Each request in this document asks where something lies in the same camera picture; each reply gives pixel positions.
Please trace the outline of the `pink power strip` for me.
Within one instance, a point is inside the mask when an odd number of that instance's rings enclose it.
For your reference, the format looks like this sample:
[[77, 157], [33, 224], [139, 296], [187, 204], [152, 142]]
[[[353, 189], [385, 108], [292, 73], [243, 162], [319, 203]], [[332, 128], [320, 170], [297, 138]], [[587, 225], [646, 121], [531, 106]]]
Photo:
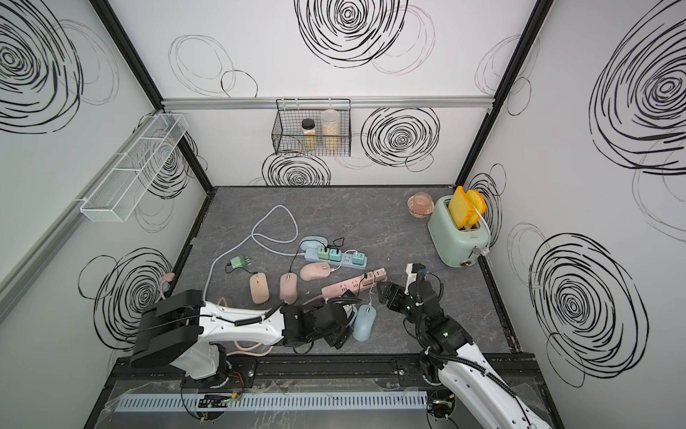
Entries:
[[371, 287], [377, 284], [377, 282], [382, 282], [386, 279], [386, 270], [384, 268], [380, 268], [343, 282], [337, 282], [335, 284], [325, 286], [322, 289], [322, 297], [325, 300], [330, 300], [343, 296], [347, 291], [357, 294], [360, 291], [371, 289]]

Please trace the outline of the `peach mouse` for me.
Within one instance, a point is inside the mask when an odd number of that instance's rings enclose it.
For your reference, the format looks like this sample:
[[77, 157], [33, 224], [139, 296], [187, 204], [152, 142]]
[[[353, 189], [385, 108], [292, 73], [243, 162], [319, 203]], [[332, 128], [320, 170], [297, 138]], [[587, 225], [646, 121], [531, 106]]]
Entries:
[[250, 295], [257, 305], [264, 304], [270, 299], [268, 280], [265, 273], [258, 272], [249, 279]]

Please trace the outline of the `green charger plug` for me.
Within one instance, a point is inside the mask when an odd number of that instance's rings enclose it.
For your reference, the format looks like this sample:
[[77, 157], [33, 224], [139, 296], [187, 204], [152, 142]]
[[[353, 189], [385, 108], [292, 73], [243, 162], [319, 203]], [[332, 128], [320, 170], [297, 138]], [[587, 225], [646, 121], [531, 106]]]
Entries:
[[248, 269], [248, 264], [249, 264], [249, 258], [243, 255], [239, 255], [237, 257], [233, 257], [230, 260], [229, 266], [234, 270], [243, 270], [246, 271]]

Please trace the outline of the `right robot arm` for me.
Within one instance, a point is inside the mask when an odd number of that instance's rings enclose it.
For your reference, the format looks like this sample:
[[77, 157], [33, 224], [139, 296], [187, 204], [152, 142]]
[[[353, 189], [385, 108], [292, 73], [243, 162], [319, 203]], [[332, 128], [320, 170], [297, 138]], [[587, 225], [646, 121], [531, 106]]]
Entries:
[[484, 428], [549, 428], [495, 371], [466, 329], [447, 315], [432, 284], [381, 282], [379, 301], [414, 325], [428, 377], [454, 393]]

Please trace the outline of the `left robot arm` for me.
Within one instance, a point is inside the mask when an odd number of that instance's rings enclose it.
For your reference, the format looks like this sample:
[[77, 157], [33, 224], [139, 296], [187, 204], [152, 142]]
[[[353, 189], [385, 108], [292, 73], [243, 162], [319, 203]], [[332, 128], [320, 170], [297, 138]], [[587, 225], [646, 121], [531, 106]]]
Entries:
[[147, 307], [130, 357], [134, 368], [174, 366], [195, 380], [226, 374], [228, 342], [298, 348], [324, 339], [339, 349], [352, 333], [353, 293], [307, 305], [280, 302], [268, 310], [233, 309], [184, 291]]

